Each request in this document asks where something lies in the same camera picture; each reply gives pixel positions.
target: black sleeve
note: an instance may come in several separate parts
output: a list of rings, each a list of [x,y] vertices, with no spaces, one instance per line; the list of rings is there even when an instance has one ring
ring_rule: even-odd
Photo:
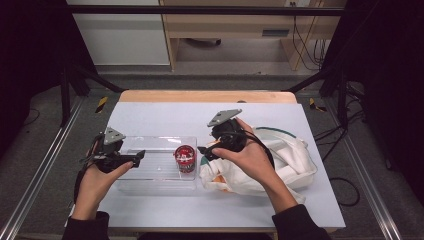
[[[299,204],[272,216],[281,240],[331,240],[309,216],[306,207]]]
[[[95,220],[75,220],[68,218],[62,240],[109,240],[107,229],[109,214],[97,212]]]

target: hand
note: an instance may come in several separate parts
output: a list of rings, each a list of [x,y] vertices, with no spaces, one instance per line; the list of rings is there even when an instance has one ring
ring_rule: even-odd
[[[237,118],[237,122],[245,131],[253,133],[252,128],[241,119]],[[286,184],[269,162],[265,150],[255,141],[247,139],[245,147],[240,152],[214,148],[212,153],[220,158],[232,161],[249,177],[258,181],[268,194],[276,213],[297,205]]]
[[[100,171],[92,164],[85,172],[80,184],[78,199],[75,203],[72,218],[76,220],[92,220],[96,218],[100,202],[106,196],[112,184],[131,169],[133,163],[127,162],[110,173]]]
[[[246,134],[251,135],[250,133],[253,133],[252,128],[248,124],[239,118],[236,119],[240,126],[247,131]],[[261,184],[269,176],[276,175],[265,150],[251,139],[247,139],[245,147],[240,152],[232,152],[224,148],[214,148],[212,153],[220,158],[232,161],[249,177]]]

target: red cup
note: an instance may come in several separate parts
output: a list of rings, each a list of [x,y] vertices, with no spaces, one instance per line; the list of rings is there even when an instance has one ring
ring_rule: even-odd
[[[182,145],[174,152],[178,169],[182,173],[190,173],[196,167],[196,151],[189,145]]]

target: white cabinet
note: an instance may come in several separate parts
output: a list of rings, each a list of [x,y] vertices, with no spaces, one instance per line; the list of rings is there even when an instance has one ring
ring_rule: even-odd
[[[159,5],[157,0],[67,0],[68,4]],[[95,65],[169,65],[161,15],[74,14]]]

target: transparent plastic box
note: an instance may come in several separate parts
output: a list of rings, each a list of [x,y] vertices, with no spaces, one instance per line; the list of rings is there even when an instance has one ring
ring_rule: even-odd
[[[194,169],[181,172],[175,160],[175,150],[183,145],[194,149]],[[138,168],[121,176],[116,185],[130,195],[187,195],[196,189],[198,152],[196,137],[134,137],[127,136],[121,154],[135,155],[145,150]]]

